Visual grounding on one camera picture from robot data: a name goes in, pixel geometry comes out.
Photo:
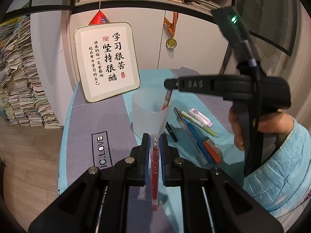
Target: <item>table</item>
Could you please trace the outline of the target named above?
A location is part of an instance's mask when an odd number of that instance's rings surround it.
[[[182,68],[173,70],[141,70],[141,86],[163,88],[166,78],[172,76],[198,75],[197,72]],[[140,145],[141,140],[132,132],[132,95],[127,92],[98,103],[87,103],[80,84],[77,85],[66,117],[59,161],[59,189],[62,193],[90,166],[108,167],[129,156],[133,147]],[[232,103],[220,97],[206,96],[174,91],[171,98],[172,107],[188,111],[198,109],[213,123],[212,129],[219,138],[212,140],[223,153],[221,167],[240,185],[243,184],[244,152],[239,151],[233,143],[232,130],[228,122],[228,111]],[[168,136],[170,146],[176,147],[181,157],[205,168],[197,160],[197,153],[190,139],[179,126],[173,108],[168,117],[178,142],[174,143]],[[197,130],[201,138],[207,134]],[[107,150],[108,158],[98,154],[97,138]],[[151,208],[150,178],[145,187],[130,187],[128,204],[128,232],[183,232],[183,217],[179,187],[166,188],[159,180],[159,209]]]

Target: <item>hand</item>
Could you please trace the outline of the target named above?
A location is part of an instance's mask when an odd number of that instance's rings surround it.
[[[242,134],[242,128],[238,122],[238,116],[234,112],[233,107],[229,110],[229,122],[231,123],[232,130],[234,132],[234,144],[235,146],[244,151],[244,138]],[[258,131],[262,133],[277,133],[283,136],[288,136],[294,127],[294,121],[292,117],[283,112],[273,112],[270,114],[262,115],[259,118]]]

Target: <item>pen holder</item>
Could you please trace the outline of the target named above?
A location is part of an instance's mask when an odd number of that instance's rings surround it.
[[[162,109],[166,91],[161,89],[139,89],[132,96],[133,130],[142,139],[144,133],[162,134],[171,105]]]

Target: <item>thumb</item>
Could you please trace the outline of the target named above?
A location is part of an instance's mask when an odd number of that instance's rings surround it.
[[[258,131],[288,135],[294,127],[292,117],[283,112],[273,112],[259,118]]]

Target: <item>metal screw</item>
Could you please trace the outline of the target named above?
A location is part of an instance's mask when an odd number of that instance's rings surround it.
[[[135,158],[133,158],[133,157],[127,157],[127,158],[125,159],[125,162],[128,163],[128,164],[134,163],[134,162],[135,162]]]
[[[176,158],[175,159],[175,163],[178,164],[178,165],[181,165],[185,162],[185,160],[183,158]]]
[[[222,173],[222,170],[219,168],[219,167],[212,167],[211,168],[211,172],[215,175],[218,175],[218,174],[221,174]]]
[[[90,174],[96,174],[98,172],[98,168],[96,166],[92,166],[89,168]]]

